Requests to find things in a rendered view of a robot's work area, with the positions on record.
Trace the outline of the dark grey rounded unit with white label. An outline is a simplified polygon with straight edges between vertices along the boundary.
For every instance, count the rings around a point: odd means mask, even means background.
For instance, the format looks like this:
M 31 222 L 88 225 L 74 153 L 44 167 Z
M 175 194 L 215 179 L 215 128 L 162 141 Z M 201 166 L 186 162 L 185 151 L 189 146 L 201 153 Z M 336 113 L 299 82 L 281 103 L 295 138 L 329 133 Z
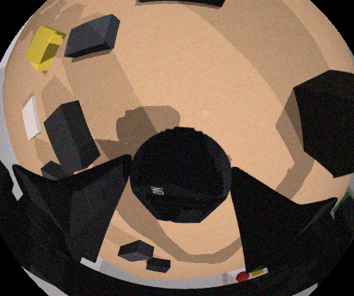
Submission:
M 161 221 L 201 223 L 229 196 L 231 162 L 214 139 L 174 127 L 141 144 L 130 168 L 131 190 Z

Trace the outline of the yellow rectangular block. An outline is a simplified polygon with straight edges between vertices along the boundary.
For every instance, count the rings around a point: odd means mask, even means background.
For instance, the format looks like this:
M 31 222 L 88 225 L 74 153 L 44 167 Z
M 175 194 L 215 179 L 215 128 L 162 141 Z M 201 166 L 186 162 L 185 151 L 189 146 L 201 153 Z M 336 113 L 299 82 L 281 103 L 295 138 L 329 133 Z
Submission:
M 38 32 L 31 42 L 26 57 L 36 71 L 49 70 L 58 47 L 65 39 L 65 34 L 61 30 L 51 29 L 48 26 L 40 26 Z

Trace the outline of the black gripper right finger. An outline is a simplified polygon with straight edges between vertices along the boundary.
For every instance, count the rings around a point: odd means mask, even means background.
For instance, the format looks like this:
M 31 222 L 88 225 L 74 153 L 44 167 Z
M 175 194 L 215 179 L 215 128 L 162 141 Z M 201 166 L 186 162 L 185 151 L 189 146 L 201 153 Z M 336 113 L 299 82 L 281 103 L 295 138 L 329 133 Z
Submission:
M 298 204 L 240 168 L 232 167 L 231 197 L 246 274 L 265 269 L 303 231 L 338 203 L 337 197 Z

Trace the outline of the white flat square plate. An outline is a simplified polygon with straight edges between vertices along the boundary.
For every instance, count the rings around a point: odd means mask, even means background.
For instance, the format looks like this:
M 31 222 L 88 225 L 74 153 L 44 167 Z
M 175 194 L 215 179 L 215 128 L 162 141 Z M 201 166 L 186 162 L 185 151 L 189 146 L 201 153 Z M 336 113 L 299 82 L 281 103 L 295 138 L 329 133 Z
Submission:
M 36 109 L 35 96 L 31 96 L 29 102 L 26 103 L 25 108 L 22 110 L 23 122 L 25 122 L 26 135 L 28 139 L 33 138 L 33 136 L 40 134 L 42 132 L 40 122 L 38 119 L 38 109 Z

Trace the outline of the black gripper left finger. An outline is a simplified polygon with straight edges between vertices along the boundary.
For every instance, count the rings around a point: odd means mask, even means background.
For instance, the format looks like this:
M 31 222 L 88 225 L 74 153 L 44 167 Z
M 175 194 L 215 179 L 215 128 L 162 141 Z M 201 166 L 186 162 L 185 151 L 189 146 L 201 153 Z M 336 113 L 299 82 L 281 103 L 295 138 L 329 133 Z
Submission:
M 18 164 L 12 165 L 12 171 L 22 194 L 51 216 L 82 257 L 95 263 L 115 207 L 127 187 L 131 163 L 131 155 L 121 155 L 54 181 Z

